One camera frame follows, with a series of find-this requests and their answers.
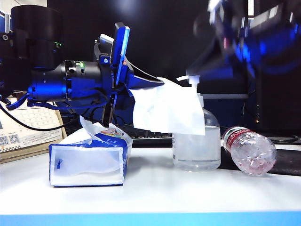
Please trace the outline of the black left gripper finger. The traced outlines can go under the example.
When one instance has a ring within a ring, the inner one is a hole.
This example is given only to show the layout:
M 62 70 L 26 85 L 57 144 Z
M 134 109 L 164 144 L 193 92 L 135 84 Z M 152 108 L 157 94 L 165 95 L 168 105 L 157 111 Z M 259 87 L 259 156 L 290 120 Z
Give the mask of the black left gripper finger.
M 131 92 L 129 92 L 127 89 L 122 90 L 117 95 L 117 101 L 116 101 L 116 109 L 117 110 L 126 110 L 135 104 L 135 99 Z
M 126 64 L 128 66 L 128 71 L 126 75 L 126 86 L 128 89 L 157 87 L 164 84 L 162 80 L 151 75 L 144 75 L 142 77 L 136 75 L 133 67 L 131 66 L 127 58 L 126 58 Z

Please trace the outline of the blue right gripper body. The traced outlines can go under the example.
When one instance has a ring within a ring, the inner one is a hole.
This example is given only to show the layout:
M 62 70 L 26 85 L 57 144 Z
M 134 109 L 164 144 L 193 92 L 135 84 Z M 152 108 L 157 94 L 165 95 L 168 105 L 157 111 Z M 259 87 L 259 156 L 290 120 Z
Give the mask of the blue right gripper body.
M 222 21 L 220 39 L 222 53 L 233 68 L 255 75 L 251 64 L 251 47 L 247 44 L 248 21 Z

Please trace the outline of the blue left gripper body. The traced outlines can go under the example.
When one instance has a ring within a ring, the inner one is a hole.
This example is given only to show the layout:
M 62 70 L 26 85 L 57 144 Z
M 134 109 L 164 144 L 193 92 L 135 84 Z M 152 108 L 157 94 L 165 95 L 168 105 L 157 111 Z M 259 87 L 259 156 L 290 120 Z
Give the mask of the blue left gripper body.
M 115 24 L 115 37 L 101 34 L 95 41 L 95 60 L 101 71 L 101 92 L 107 98 L 103 109 L 102 122 L 112 123 L 117 95 L 126 89 L 126 50 L 130 28 L 122 22 Z

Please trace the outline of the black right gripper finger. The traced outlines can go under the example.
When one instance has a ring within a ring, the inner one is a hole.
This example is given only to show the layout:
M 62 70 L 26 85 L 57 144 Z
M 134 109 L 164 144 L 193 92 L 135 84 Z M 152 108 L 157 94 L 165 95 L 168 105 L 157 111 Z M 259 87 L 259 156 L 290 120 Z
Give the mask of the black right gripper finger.
M 222 54 L 217 39 L 213 39 L 209 46 L 186 69 L 186 75 L 200 75 L 204 79 L 232 79 L 233 69 Z

